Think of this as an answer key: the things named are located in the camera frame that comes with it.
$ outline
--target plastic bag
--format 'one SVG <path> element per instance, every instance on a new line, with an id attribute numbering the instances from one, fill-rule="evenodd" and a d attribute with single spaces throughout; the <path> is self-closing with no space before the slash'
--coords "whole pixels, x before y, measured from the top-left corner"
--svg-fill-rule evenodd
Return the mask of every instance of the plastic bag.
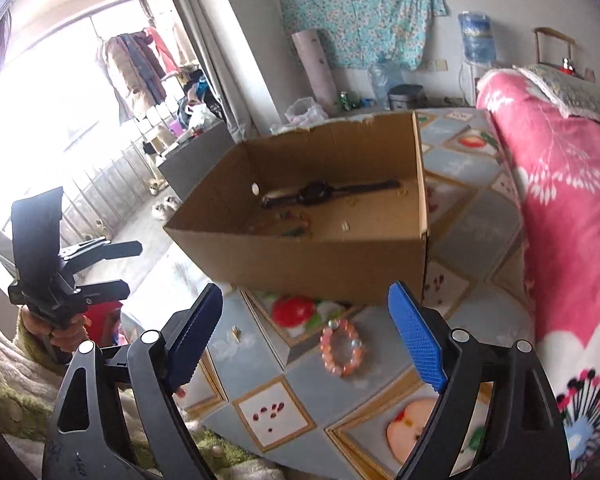
<path id="1" fill-rule="evenodd" d="M 195 106 L 187 105 L 186 111 L 188 114 L 191 114 L 191 118 L 189 120 L 190 130 L 199 130 L 200 128 L 206 130 L 213 126 L 218 120 L 218 118 L 211 113 L 211 110 L 209 110 L 204 103 Z"/>
<path id="2" fill-rule="evenodd" d="M 271 127 L 272 134 L 282 134 L 295 128 L 310 128 L 329 118 L 327 112 L 312 97 L 298 99 L 286 110 L 285 117 L 289 124 L 274 124 Z"/>
<path id="3" fill-rule="evenodd" d="M 401 84 L 404 84 L 402 77 L 402 67 L 395 61 L 385 61 L 374 63 L 366 72 L 369 74 L 369 81 L 376 96 L 376 102 L 382 105 L 385 110 L 389 109 L 389 90 Z"/>

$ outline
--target bracelet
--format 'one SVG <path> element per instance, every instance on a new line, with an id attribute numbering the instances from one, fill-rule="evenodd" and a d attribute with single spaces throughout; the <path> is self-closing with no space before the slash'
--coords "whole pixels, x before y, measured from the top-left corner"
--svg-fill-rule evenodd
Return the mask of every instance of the bracelet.
<path id="1" fill-rule="evenodd" d="M 351 346 L 351 359 L 344 366 L 338 365 L 333 359 L 333 353 L 331 351 L 331 337 L 337 329 L 342 328 L 347 333 L 347 340 Z M 324 367 L 333 375 L 338 377 L 350 375 L 362 364 L 362 341 L 360 336 L 353 326 L 353 323 L 346 319 L 337 320 L 332 319 L 328 326 L 322 330 L 322 336 L 320 338 L 320 350 L 322 351 L 322 360 L 324 361 Z"/>

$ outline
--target pink blanket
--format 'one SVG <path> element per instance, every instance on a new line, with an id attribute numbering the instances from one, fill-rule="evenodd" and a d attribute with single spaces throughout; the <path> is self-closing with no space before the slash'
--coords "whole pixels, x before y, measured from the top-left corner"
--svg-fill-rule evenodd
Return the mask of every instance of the pink blanket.
<path id="1" fill-rule="evenodd" d="M 573 476 L 600 445 L 600 125 L 565 119 L 516 71 L 480 83 L 525 219 L 526 286 Z"/>

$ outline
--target gray curtain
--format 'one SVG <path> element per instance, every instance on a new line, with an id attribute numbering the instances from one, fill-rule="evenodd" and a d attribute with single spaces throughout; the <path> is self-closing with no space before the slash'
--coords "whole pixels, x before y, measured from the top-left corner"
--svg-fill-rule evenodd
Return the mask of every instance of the gray curtain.
<path id="1" fill-rule="evenodd" d="M 238 89 L 198 0 L 173 0 L 206 77 L 222 103 L 235 142 L 257 137 L 247 105 Z"/>

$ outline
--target blue textured pad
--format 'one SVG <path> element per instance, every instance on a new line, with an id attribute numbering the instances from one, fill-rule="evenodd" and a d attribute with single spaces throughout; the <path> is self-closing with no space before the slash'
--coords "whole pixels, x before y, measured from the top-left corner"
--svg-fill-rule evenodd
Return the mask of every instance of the blue textured pad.
<path id="1" fill-rule="evenodd" d="M 170 394 L 189 383 L 222 315 L 222 291 L 209 283 L 176 329 L 168 349 L 165 383 Z"/>
<path id="2" fill-rule="evenodd" d="M 442 348 L 422 319 L 411 295 L 400 283 L 389 288 L 389 313 L 420 378 L 440 393 L 448 381 L 442 367 Z"/>

